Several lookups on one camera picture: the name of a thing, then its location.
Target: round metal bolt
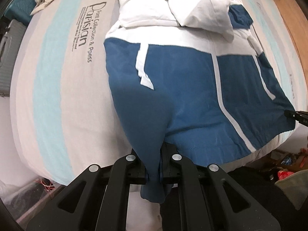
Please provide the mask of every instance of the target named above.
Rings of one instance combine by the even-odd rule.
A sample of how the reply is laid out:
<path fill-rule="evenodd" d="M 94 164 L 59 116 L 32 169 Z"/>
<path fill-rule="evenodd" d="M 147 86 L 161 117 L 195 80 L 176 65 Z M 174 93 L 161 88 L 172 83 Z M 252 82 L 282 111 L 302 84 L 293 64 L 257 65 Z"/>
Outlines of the round metal bolt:
<path fill-rule="evenodd" d="M 175 161 L 179 161 L 179 160 L 182 159 L 182 156 L 179 155 L 179 154 L 174 154 L 174 155 L 172 156 L 172 159 L 174 159 Z"/>
<path fill-rule="evenodd" d="M 128 155 L 127 157 L 126 157 L 126 160 L 127 161 L 134 161 L 136 159 L 136 156 L 134 156 L 134 155 Z"/>
<path fill-rule="evenodd" d="M 212 165 L 210 165 L 210 171 L 213 171 L 213 172 L 216 172 L 216 171 L 218 171 L 218 169 L 219 169 L 219 167 L 216 165 L 216 164 L 212 164 Z"/>
<path fill-rule="evenodd" d="M 89 167 L 90 172 L 96 172 L 98 171 L 99 167 L 97 165 L 92 165 Z"/>

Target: mattress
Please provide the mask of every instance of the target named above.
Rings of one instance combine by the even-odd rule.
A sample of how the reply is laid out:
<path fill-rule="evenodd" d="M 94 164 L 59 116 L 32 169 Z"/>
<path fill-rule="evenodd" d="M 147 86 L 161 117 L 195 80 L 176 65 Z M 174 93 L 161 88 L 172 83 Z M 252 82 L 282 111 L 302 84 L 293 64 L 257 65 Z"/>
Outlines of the mattress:
<path fill-rule="evenodd" d="M 274 1 L 242 1 L 285 95 L 296 110 L 307 110 L 304 73 Z M 10 109 L 18 153 L 40 176 L 66 185 L 89 165 L 108 166 L 130 153 L 113 106 L 103 46 L 118 14 L 117 0 L 55 0 L 27 28 Z M 290 134 L 223 167 L 230 171 L 258 159 Z"/>

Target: black fabric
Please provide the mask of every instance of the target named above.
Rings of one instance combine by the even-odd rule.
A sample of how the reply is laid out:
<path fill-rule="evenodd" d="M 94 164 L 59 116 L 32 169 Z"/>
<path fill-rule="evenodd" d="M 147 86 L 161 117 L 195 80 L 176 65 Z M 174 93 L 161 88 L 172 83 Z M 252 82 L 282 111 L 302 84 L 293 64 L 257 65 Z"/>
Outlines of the black fabric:
<path fill-rule="evenodd" d="M 253 168 L 241 167 L 229 173 L 280 223 L 281 231 L 307 231 L 308 200 L 297 211 L 283 191 L 267 181 Z M 178 189 L 173 188 L 166 201 L 161 204 L 164 231 L 181 230 Z"/>

